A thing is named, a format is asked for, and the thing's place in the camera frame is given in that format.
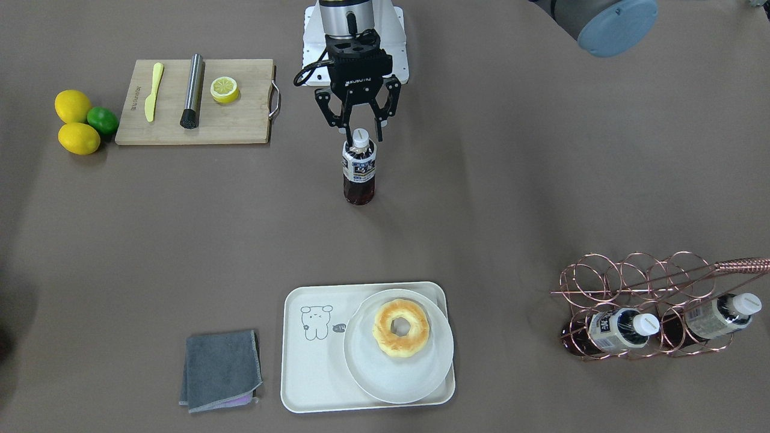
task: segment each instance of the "donut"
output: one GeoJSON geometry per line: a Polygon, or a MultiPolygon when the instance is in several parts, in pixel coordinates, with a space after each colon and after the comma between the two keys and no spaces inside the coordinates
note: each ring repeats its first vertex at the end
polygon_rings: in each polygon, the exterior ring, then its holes
{"type": "Polygon", "coordinates": [[[377,310],[372,335],[380,349],[388,356],[411,357],[421,351],[428,342],[430,325],[419,304],[407,299],[396,299],[383,304],[377,310]],[[409,332],[403,337],[391,330],[393,321],[398,318],[409,322],[409,332]]]}

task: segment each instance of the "yellow knife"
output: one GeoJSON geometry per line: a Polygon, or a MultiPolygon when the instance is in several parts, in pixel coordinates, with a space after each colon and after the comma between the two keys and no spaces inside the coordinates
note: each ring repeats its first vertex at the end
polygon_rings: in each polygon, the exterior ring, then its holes
{"type": "Polygon", "coordinates": [[[162,76],[163,64],[158,62],[152,67],[152,90],[147,99],[145,99],[145,117],[147,122],[152,122],[155,119],[155,101],[158,99],[158,86],[160,86],[160,77],[162,76]]]}

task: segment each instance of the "bagel hole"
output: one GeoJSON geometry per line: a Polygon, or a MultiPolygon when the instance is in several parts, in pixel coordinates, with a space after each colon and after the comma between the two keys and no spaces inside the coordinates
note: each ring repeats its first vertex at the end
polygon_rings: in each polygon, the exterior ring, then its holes
{"type": "Polygon", "coordinates": [[[410,325],[407,319],[404,319],[403,317],[396,317],[390,322],[390,332],[399,337],[409,334],[410,328],[412,328],[412,325],[410,325]]]}

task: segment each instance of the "copper wire rack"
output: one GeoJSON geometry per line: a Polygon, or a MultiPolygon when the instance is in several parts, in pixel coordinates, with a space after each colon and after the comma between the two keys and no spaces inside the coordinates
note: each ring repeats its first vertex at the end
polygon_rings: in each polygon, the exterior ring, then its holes
{"type": "Polygon", "coordinates": [[[733,334],[728,334],[706,342],[697,341],[684,326],[685,314],[768,273],[770,258],[709,264],[688,251],[680,251],[663,260],[647,253],[631,253],[620,261],[590,253],[561,271],[559,290],[553,290],[551,294],[561,295],[570,305],[571,318],[567,329],[571,332],[562,334],[561,340],[566,345],[566,339],[571,339],[584,361],[610,357],[629,360],[660,355],[682,357],[723,351],[733,339],[733,334]],[[594,314],[621,307],[655,314],[661,319],[661,329],[666,327],[668,321],[679,321],[680,326],[673,328],[681,331],[673,335],[661,332],[651,337],[643,348],[620,354],[586,354],[579,344],[575,344],[575,334],[588,326],[594,314]]]}

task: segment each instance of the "gray tabletop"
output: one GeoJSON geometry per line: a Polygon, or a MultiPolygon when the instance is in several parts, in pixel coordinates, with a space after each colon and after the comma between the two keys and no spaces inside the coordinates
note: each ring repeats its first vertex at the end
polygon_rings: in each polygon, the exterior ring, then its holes
{"type": "Polygon", "coordinates": [[[658,3],[646,39],[596,59],[529,2],[396,2],[411,77],[377,194],[355,207],[342,136],[291,85],[308,0],[4,2],[0,429],[766,431],[765,312],[725,353],[686,359],[583,363],[557,339],[569,308],[548,291],[584,253],[770,255],[770,23],[741,0],[658,3]],[[57,143],[58,92],[120,112],[135,60],[194,52],[275,59],[268,145],[57,143]],[[447,295],[449,402],[283,407],[291,290],[421,280],[447,295]],[[185,339],[242,329],[259,403],[189,414],[185,339]]]}

